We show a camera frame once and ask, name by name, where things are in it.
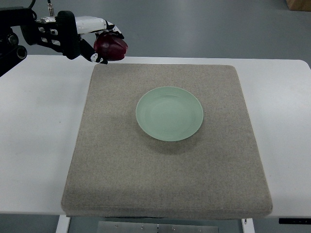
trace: table leg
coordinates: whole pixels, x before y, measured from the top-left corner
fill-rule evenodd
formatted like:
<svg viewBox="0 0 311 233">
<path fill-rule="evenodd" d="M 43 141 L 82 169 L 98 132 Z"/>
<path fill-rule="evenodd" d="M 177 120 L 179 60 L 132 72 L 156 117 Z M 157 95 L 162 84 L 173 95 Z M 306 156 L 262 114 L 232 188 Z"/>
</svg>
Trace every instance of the table leg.
<svg viewBox="0 0 311 233">
<path fill-rule="evenodd" d="M 70 223 L 70 217 L 67 217 L 66 215 L 60 215 L 57 228 L 56 228 L 56 233 L 67 233 L 68 228 L 69 228 L 69 223 Z"/>
<path fill-rule="evenodd" d="M 254 223 L 252 218 L 242 219 L 243 233 L 255 233 Z"/>
</svg>

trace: plate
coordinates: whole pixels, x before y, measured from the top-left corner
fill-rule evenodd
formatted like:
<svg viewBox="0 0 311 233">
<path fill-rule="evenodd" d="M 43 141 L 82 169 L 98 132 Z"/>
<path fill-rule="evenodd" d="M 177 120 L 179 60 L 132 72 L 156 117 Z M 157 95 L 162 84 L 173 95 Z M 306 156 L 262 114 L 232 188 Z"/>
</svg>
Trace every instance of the plate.
<svg viewBox="0 0 311 233">
<path fill-rule="evenodd" d="M 136 107 L 139 126 L 162 141 L 180 141 L 192 136 L 203 122 L 200 101 L 179 87 L 164 86 L 147 92 Z"/>
</svg>

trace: cardboard box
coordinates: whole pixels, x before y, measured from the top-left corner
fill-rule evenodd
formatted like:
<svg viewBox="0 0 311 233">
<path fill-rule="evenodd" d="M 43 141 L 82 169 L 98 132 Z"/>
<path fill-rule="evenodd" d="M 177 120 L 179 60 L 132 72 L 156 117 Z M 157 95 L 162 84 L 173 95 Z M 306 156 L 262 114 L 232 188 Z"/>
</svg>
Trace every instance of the cardboard box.
<svg viewBox="0 0 311 233">
<path fill-rule="evenodd" d="M 311 0 L 286 0 L 291 11 L 311 11 Z"/>
</svg>

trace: metal bracket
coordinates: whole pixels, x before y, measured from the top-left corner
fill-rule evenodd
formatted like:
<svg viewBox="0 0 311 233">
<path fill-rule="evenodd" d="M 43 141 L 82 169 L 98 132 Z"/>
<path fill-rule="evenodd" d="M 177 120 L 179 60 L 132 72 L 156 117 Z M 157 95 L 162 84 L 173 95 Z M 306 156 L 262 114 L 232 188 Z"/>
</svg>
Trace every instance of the metal bracket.
<svg viewBox="0 0 311 233">
<path fill-rule="evenodd" d="M 188 226 L 154 223 L 106 222 L 98 223 L 97 233 L 218 233 L 218 227 Z"/>
</svg>

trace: black cable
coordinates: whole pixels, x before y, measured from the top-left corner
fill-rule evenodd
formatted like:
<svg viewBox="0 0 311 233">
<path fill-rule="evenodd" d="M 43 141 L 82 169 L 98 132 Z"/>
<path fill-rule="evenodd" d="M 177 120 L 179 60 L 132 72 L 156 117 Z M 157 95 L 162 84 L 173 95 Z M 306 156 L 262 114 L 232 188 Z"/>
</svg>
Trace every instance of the black cable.
<svg viewBox="0 0 311 233">
<path fill-rule="evenodd" d="M 30 3 L 29 7 L 28 8 L 32 8 L 35 4 L 35 0 L 32 0 L 32 2 Z"/>
<path fill-rule="evenodd" d="M 37 14 L 33 11 L 34 20 L 37 20 Z"/>
</svg>

